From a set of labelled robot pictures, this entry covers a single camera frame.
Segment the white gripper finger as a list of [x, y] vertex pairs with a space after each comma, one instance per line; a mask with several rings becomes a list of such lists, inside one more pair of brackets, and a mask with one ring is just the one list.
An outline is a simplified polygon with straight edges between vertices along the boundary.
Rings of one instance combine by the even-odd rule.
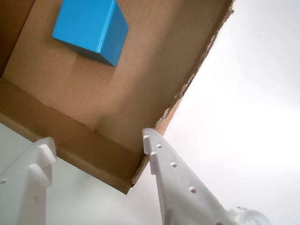
[[56, 148], [50, 137], [29, 146], [0, 175], [0, 223], [46, 224], [46, 190], [52, 185]]
[[229, 212], [160, 133], [144, 128], [142, 135], [164, 225], [234, 224]]

